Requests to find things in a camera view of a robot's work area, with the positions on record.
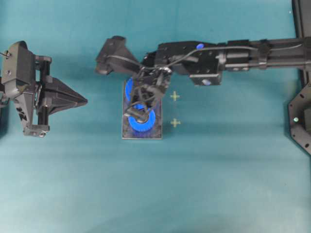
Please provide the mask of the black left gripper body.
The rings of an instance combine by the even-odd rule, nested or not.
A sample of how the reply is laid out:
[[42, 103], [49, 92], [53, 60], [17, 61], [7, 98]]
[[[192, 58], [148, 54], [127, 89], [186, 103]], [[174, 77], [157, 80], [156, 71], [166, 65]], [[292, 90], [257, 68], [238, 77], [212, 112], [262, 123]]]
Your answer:
[[3, 56], [3, 99], [14, 103], [25, 136], [44, 137], [50, 127], [47, 108], [40, 110], [39, 102], [52, 59], [33, 54], [25, 41], [12, 44]]

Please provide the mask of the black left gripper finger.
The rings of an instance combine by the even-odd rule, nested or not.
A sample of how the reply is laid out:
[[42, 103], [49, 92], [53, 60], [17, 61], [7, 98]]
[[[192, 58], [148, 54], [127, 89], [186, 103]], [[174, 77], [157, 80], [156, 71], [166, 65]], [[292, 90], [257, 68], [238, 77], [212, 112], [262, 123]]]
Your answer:
[[43, 79], [43, 84], [45, 92], [52, 94], [58, 99], [70, 102], [87, 102], [86, 98], [55, 77], [46, 76]]
[[48, 114], [52, 115], [56, 112], [64, 111], [71, 108], [81, 107], [87, 104], [87, 100], [78, 102], [67, 101], [67, 100], [56, 100], [48, 107]]

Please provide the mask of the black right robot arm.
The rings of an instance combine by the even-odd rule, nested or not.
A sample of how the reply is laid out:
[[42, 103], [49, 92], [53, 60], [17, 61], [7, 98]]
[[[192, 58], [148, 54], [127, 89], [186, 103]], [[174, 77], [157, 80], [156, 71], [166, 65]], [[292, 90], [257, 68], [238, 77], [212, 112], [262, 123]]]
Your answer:
[[223, 71], [284, 67], [310, 71], [310, 37], [162, 43], [147, 54], [126, 93], [132, 107], [150, 111], [164, 96], [174, 72], [188, 76], [195, 85], [209, 86], [221, 84]]

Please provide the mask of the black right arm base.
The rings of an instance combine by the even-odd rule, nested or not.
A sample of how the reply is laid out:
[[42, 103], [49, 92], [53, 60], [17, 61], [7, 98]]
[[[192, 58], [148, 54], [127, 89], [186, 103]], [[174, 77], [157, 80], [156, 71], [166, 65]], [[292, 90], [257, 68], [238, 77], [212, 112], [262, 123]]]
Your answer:
[[[298, 38], [311, 36], [311, 2], [292, 1], [295, 32]], [[300, 92], [288, 104], [291, 138], [308, 154], [311, 153], [311, 73], [299, 71]]]

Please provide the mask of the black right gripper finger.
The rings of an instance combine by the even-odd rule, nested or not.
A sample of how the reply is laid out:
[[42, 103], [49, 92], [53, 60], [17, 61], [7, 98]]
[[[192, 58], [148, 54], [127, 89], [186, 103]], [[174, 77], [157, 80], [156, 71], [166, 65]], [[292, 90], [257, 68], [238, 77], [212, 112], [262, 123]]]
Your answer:
[[136, 105], [143, 105], [142, 102], [142, 89], [143, 85], [133, 85], [132, 90], [131, 90], [131, 105], [136, 106]]
[[143, 109], [149, 109], [156, 106], [161, 100], [161, 91], [159, 86], [147, 85], [142, 86], [142, 106]]

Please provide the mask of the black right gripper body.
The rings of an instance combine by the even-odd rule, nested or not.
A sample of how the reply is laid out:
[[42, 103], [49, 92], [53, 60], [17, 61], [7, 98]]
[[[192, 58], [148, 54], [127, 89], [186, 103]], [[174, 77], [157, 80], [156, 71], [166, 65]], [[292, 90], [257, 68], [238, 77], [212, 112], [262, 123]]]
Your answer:
[[172, 71], [165, 68], [153, 68], [148, 69], [148, 67], [155, 67], [156, 52], [146, 53], [141, 65], [144, 67], [140, 71], [139, 76], [136, 78], [136, 85], [156, 85], [159, 86], [161, 95], [164, 95], [171, 83]]

